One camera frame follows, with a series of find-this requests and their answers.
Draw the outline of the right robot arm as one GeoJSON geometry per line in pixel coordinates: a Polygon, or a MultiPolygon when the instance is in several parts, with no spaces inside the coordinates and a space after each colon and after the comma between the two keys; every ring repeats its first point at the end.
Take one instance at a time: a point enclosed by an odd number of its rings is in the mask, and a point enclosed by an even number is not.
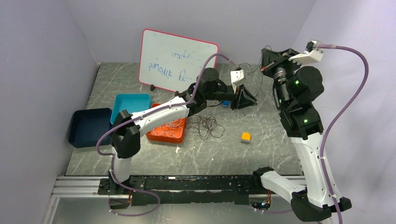
{"type": "Polygon", "coordinates": [[[322,146],[324,128],[313,101],[324,92],[320,71],[313,67],[322,55],[319,50],[304,54],[293,49],[262,49],[261,73],[273,79],[273,95],[280,121],[292,141],[305,176],[305,185],[279,175],[270,167],[253,173],[252,188],[257,193],[276,193],[290,203],[303,222],[329,224],[333,213],[352,207],[343,197],[326,168],[322,146]]]}

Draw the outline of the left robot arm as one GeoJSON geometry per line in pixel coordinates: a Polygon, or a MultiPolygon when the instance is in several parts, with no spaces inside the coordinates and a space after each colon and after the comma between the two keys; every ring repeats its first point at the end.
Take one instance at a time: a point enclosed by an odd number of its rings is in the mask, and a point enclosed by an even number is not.
{"type": "Polygon", "coordinates": [[[117,194],[127,192],[131,159],[140,151],[141,137],[156,127],[195,115],[208,107],[208,101],[228,101],[233,110],[256,105],[256,97],[244,85],[243,69],[237,68],[230,75],[232,84],[226,85],[216,69],[206,68],[195,83],[170,101],[132,114],[126,110],[119,112],[110,135],[114,154],[110,169],[111,189],[117,194]]]}

